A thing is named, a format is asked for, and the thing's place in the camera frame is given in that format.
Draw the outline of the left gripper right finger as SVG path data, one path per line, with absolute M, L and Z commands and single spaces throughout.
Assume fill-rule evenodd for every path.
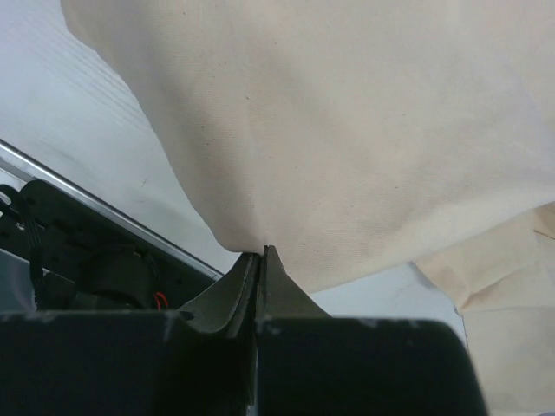
M 261 415 L 484 415 L 468 353 L 445 323 L 334 318 L 264 250 L 256 313 Z

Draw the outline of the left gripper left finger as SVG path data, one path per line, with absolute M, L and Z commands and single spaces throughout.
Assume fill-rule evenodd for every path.
M 246 414 L 258 266 L 240 256 L 175 310 L 2 315 L 2 414 Z

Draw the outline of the beige cloth surgical kit wrap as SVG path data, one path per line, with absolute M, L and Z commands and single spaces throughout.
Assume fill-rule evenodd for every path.
M 310 292 L 412 262 L 489 408 L 554 408 L 551 1 L 65 1 L 230 251 Z

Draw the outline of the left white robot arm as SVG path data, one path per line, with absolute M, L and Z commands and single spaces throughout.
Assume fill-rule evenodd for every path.
M 334 318 L 277 250 L 219 279 L 41 180 L 1 188 L 33 307 L 1 315 L 4 415 L 484 415 L 457 334 Z

